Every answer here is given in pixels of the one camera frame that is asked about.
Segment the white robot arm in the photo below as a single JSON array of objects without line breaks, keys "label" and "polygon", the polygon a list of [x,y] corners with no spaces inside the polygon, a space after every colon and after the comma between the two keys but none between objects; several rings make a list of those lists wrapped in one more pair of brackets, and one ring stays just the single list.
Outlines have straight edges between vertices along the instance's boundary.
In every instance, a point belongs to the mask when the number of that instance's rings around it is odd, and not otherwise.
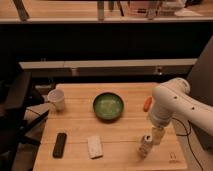
[{"label": "white robot arm", "polygon": [[174,113],[181,114],[213,136],[213,107],[189,96],[190,84],[183,78],[174,78],[152,89],[153,104],[149,118],[154,127],[169,125]]}]

